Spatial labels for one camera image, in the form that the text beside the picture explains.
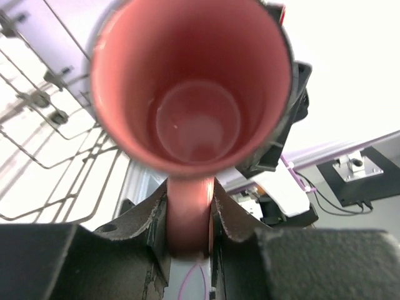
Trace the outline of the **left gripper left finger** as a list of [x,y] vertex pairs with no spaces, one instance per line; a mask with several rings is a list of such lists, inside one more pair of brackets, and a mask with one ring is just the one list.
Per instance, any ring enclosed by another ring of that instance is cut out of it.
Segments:
[[165,184],[95,231],[1,226],[2,299],[162,299],[170,265]]

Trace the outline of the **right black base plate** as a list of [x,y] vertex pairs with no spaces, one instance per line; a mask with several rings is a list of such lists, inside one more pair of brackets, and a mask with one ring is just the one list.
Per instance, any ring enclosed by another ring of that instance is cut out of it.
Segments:
[[337,159],[317,168],[343,207],[399,195],[399,167],[373,147],[348,162]]

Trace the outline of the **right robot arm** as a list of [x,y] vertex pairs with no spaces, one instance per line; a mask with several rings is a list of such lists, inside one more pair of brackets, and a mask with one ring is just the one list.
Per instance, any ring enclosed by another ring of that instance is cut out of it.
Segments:
[[306,62],[294,62],[295,95],[289,102],[289,114],[285,127],[271,148],[262,155],[257,154],[248,168],[239,171],[253,184],[241,194],[256,197],[260,211],[244,201],[241,206],[262,223],[275,228],[307,228],[318,220],[317,212],[310,203],[307,193],[311,191],[298,178],[283,156],[283,147],[293,124],[308,115],[309,96],[306,89],[312,66]]

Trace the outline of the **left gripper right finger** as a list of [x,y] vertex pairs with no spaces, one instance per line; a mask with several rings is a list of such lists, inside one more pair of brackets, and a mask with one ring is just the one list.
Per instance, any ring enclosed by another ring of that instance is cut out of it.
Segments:
[[273,229],[214,185],[211,299],[398,299],[399,243],[380,230]]

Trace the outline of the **pink patterned mug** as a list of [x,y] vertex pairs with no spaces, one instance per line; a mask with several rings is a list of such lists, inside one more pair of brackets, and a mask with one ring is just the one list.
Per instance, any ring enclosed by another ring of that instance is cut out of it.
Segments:
[[286,125],[292,51],[259,1],[128,1],[102,27],[92,104],[132,158],[168,174],[173,256],[209,252],[215,175]]

